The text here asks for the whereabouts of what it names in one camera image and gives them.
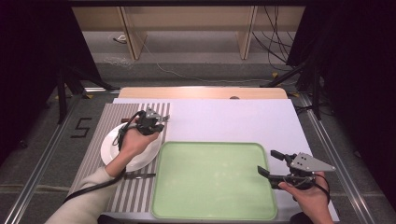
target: gray striped surface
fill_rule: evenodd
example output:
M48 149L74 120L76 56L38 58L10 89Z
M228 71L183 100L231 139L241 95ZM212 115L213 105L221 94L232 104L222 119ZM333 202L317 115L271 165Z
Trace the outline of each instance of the gray striped surface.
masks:
M77 191L78 182L87 175L92 174L102 162L100 148L103 140L115 127L120 125L121 119L128 119L139 110L146 110L151 107L160 115L169 114L170 104L106 104L99 120L96 131L93 135L90 145L84 159L78 169L78 173L70 188L69 194ZM163 129L162 143L165 141L166 124ZM135 171L139 174L155 173L157 158L147 166ZM148 212L150 206L151 192L153 188L153 179L127 179L117 187L116 193L111 197L106 212Z

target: white sleeve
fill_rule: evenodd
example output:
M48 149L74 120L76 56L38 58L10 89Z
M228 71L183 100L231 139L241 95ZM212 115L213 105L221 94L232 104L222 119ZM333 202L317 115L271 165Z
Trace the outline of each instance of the white sleeve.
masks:
M107 182L114 177L108 175L105 167L100 167L95 173L85 177L79 183L80 189ZM97 189L64 203L46 223L97 223L97 218L105 210L108 200L116 191L117 184Z

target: hand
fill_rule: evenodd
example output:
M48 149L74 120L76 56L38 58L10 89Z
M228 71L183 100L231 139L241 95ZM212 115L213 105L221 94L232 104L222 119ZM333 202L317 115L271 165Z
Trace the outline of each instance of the hand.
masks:
M316 172L316 174L324 177L323 172ZM326 181L321 176L317 176L316 183L321 185L324 189L329 190L329 186L327 186ZM285 182L279 183L279 187L290 193L296 199L303 212L309 216L314 223L333 223L328 207L327 196L321 189L314 186L311 189L300 190L293 186L289 186Z
M159 135L160 133L143 135L135 128L128 130L122 141L119 155L105 167L107 173L113 177L118 176L126 165L135 156L141 154Z

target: light green tray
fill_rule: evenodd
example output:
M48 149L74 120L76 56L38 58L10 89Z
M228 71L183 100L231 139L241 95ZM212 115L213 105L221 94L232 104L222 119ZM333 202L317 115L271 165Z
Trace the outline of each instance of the light green tray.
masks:
M166 142L159 153L151 212L157 218L271 220L274 192L255 143Z

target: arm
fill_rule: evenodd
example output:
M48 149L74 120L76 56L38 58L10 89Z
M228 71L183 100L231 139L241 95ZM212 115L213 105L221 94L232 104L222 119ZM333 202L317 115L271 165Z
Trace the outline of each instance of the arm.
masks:
M137 129L129 130L125 134L119 155L106 167L100 167L95 173L84 178L80 183L80 188L85 189L114 179L158 136L159 133L145 136ZM49 218L47 223L96 223L116 188L117 185L111 185L67 201Z
M324 176L323 172L317 172L317 174ZM328 189L326 181L322 177L317 176L316 183ZM285 182L280 183L279 187L294 196L303 212L309 216L315 224L333 223L328 207L328 199L323 191L317 187L299 190L289 186Z

